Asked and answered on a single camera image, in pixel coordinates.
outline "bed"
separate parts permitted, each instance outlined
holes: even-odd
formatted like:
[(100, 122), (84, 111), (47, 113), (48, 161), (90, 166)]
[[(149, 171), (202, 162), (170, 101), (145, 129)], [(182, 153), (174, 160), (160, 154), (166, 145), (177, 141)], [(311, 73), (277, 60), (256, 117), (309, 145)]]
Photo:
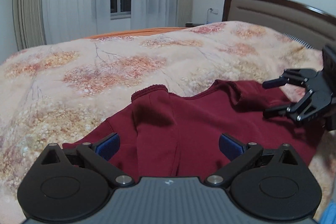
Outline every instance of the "bed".
[[(223, 22), (103, 34), (14, 54), (0, 66), (1, 224), (25, 219), (16, 190), (48, 143), (81, 139), (149, 85), (192, 96), (215, 79), (261, 83), (288, 67), (320, 70), (320, 49), (333, 42), (335, 21), (288, 0), (225, 0)], [(283, 92), (297, 101), (304, 91)], [(316, 219), (330, 200), (335, 144), (325, 132), (310, 163), (323, 190)]]

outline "ribbed gray surface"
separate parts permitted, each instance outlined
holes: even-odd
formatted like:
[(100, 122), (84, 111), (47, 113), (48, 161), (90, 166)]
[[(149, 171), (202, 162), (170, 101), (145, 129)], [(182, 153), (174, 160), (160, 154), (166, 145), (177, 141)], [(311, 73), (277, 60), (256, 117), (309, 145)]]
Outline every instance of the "ribbed gray surface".
[[(222, 189), (201, 184), (198, 178), (142, 178), (115, 191), (97, 214), (77, 224), (257, 224), (229, 200)], [(297, 224), (313, 224), (306, 219)], [(25, 224), (40, 224), (28, 220)]]

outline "power outlet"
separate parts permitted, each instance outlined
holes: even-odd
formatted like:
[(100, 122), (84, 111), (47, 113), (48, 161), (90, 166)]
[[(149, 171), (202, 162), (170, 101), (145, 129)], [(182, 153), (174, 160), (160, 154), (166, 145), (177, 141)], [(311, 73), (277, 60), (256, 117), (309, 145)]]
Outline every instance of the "power outlet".
[(218, 9), (212, 9), (211, 13), (218, 15)]

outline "metal screw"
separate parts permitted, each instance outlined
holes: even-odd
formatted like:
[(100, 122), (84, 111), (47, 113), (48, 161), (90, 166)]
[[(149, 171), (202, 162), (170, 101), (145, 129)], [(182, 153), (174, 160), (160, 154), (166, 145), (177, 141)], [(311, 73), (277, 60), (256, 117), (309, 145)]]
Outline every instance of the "metal screw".
[(130, 176), (122, 175), (122, 176), (116, 177), (115, 181), (121, 185), (125, 185), (125, 184), (132, 182), (132, 178)]
[(221, 176), (218, 176), (218, 175), (212, 175), (212, 176), (209, 176), (207, 178), (207, 181), (211, 184), (214, 184), (214, 185), (223, 182), (223, 180), (224, 179)]

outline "orange blanket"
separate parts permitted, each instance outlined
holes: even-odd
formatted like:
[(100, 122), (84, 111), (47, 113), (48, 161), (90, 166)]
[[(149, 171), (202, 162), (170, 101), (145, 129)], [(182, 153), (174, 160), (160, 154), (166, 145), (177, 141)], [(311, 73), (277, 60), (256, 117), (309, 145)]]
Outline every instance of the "orange blanket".
[(96, 39), (103, 37), (123, 37), (123, 36), (148, 36), (153, 34), (180, 31), (186, 28), (181, 27), (165, 27), (165, 28), (151, 28), (142, 30), (131, 30), (131, 31), (121, 31), (121, 32), (110, 32), (104, 34), (93, 35), (91, 37), (86, 37), (88, 39)]

